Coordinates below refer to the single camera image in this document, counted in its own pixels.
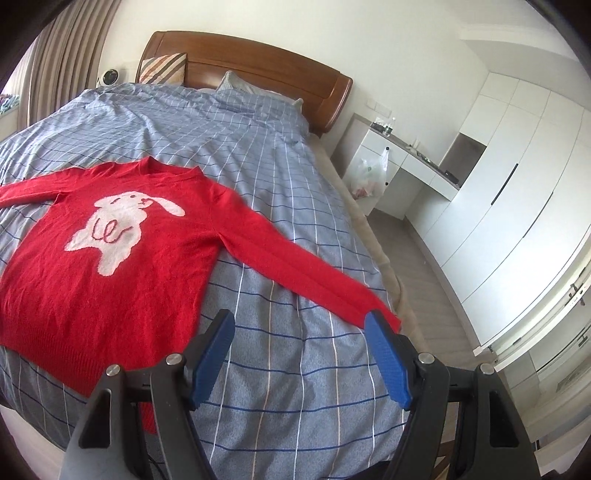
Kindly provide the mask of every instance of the small object on desk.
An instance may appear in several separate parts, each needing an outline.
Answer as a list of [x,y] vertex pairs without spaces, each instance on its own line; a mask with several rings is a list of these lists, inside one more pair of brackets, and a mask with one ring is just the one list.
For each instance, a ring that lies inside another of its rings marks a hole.
[[396,117],[392,117],[392,123],[386,124],[386,126],[384,128],[384,135],[386,137],[389,137],[390,134],[392,133],[392,130],[394,129],[394,124],[395,123],[396,123]]
[[417,154],[417,157],[420,158],[421,160],[423,160],[427,163],[431,163],[431,160],[429,160],[425,155],[420,153],[418,150],[417,150],[416,154]]
[[372,128],[372,130],[375,130],[377,133],[380,133],[380,134],[384,133],[384,126],[381,124],[378,124],[376,122],[373,122],[371,124],[371,128]]
[[449,170],[446,170],[444,175],[447,177],[447,179],[452,182],[454,185],[457,185],[459,183],[459,180],[457,178],[455,178],[455,176],[449,172]]

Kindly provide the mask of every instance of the gray pillow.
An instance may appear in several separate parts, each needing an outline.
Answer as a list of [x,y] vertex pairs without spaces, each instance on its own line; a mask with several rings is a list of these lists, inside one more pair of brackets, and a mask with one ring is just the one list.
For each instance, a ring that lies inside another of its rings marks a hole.
[[283,102],[287,102],[290,105],[293,105],[301,112],[301,107],[304,104],[303,99],[298,98],[294,100],[293,98],[286,97],[277,92],[272,92],[271,90],[265,90],[263,88],[257,87],[252,83],[248,83],[246,80],[242,80],[236,72],[228,70],[226,74],[223,76],[222,81],[216,88],[217,92],[221,92],[222,90],[240,90],[241,92],[246,93],[254,93],[256,95],[264,95],[267,97],[277,98]]

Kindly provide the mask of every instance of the white wall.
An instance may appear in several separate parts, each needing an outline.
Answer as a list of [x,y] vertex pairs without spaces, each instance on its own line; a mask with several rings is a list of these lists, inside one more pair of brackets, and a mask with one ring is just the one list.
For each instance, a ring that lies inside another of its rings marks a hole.
[[437,0],[123,0],[100,70],[126,68],[133,81],[156,30],[208,31],[250,38],[313,58],[354,81],[332,131],[331,153],[351,114],[376,115],[368,96],[392,109],[395,133],[439,163],[483,85],[487,68],[457,38]]

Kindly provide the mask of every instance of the red sweater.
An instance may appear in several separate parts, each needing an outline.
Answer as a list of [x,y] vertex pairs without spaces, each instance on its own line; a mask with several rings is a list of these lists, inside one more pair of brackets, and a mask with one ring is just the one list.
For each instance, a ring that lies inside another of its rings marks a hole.
[[222,246],[353,325],[379,309],[400,328],[366,287],[199,168],[147,157],[0,187],[0,207],[46,200],[0,278],[0,343],[83,395],[110,364],[147,367],[185,348]]

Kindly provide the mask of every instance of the wooden floor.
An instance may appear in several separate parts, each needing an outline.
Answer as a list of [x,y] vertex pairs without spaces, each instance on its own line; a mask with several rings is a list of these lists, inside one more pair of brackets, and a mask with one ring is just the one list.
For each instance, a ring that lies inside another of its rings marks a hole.
[[377,209],[368,216],[368,222],[394,272],[406,286],[431,352],[451,367],[475,368],[482,360],[474,357],[452,304],[404,223]]

